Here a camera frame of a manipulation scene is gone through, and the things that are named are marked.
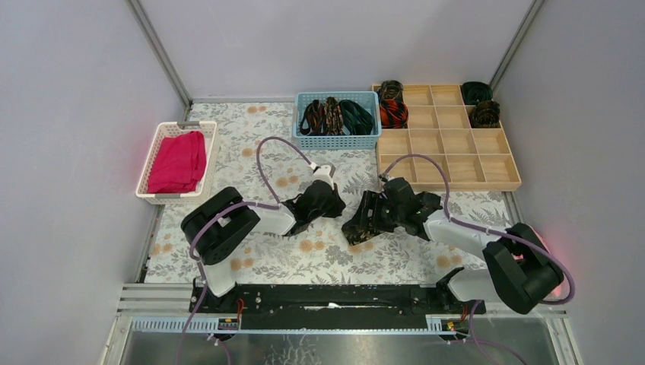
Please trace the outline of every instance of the black strap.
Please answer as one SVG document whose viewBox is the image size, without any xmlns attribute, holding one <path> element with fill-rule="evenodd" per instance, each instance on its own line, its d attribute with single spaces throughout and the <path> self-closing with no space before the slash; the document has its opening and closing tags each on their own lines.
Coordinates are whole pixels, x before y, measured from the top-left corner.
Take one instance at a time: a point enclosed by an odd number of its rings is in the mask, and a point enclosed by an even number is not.
<svg viewBox="0 0 645 365">
<path fill-rule="evenodd" d="M 350 135 L 369 135 L 374 127 L 374 117 L 359 104 L 351 100 L 342 100 L 343 123 Z"/>
<path fill-rule="evenodd" d="M 319 100 L 314 100 L 307 105 L 300 120 L 300 133 L 302 135 L 321 135 L 323 133 L 323 123 L 325 122 L 325 107 Z"/>
</svg>

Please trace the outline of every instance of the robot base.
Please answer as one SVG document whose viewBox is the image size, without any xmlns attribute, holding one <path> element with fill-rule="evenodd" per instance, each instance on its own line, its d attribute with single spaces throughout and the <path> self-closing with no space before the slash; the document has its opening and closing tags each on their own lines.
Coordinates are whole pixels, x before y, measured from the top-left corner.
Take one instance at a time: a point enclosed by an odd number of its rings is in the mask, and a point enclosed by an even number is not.
<svg viewBox="0 0 645 365">
<path fill-rule="evenodd" d="M 204 287 L 193 284 L 199 297 Z M 222 297 L 209 291 L 197 313 L 236 313 L 244 300 L 240 329 L 390 330 L 426 329 L 426 315 L 456 315 L 475 301 L 424 285 L 236 285 Z M 480 304 L 476 314 L 486 313 Z"/>
</svg>

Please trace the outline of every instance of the white plastic basket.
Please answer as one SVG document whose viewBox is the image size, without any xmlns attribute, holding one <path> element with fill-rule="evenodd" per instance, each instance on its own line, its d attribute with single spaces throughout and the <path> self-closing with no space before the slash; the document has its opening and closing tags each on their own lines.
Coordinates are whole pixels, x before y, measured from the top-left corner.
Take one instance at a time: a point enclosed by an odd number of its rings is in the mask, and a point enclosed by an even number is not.
<svg viewBox="0 0 645 365">
<path fill-rule="evenodd" d="M 194 131 L 199 131 L 204 135 L 206 146 L 206 171 L 204 172 L 202 180 L 197 184 L 197 189 L 194 192 L 184 192 L 182 194 L 148 194 L 148 177 L 150 176 L 152 164 L 157 158 L 157 152 L 159 152 L 161 142 L 166 137 L 176 137 Z M 220 141 L 217 122 L 200 120 L 161 123 L 154 134 L 154 140 L 152 146 L 150 146 L 145 167 L 139 178 L 136 195 L 150 204 L 199 204 L 205 202 L 210 198 L 215 162 L 218 159 L 219 150 Z"/>
</svg>

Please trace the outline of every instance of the pink cloth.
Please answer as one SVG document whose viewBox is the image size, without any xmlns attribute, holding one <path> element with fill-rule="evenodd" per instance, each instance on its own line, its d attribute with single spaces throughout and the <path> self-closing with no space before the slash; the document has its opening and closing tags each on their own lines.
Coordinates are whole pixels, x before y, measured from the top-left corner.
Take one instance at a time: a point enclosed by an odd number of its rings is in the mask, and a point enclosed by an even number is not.
<svg viewBox="0 0 645 365">
<path fill-rule="evenodd" d="M 206 171 L 206 146 L 201 132 L 164 138 L 148 177 L 148 193 L 194 192 Z"/>
</svg>

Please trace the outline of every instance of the blue plastic basket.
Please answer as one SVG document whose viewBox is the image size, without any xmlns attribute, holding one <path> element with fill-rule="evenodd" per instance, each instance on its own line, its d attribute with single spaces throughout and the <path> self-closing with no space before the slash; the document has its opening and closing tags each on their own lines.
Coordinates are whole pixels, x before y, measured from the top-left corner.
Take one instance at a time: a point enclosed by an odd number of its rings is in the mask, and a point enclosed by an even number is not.
<svg viewBox="0 0 645 365">
<path fill-rule="evenodd" d="M 328 97 L 336 100 L 351 100 L 365 108 L 374 117 L 374 128 L 371 135 L 315 135 L 307 136 L 300 133 L 298 124 L 303 118 L 304 110 L 314 100 L 325 103 Z M 299 93 L 296 95 L 296 110 L 294 113 L 294 138 L 303 150 L 368 150 L 375 148 L 381 136 L 381 113 L 379 97 L 373 91 L 328 92 L 328 93 Z"/>
</svg>

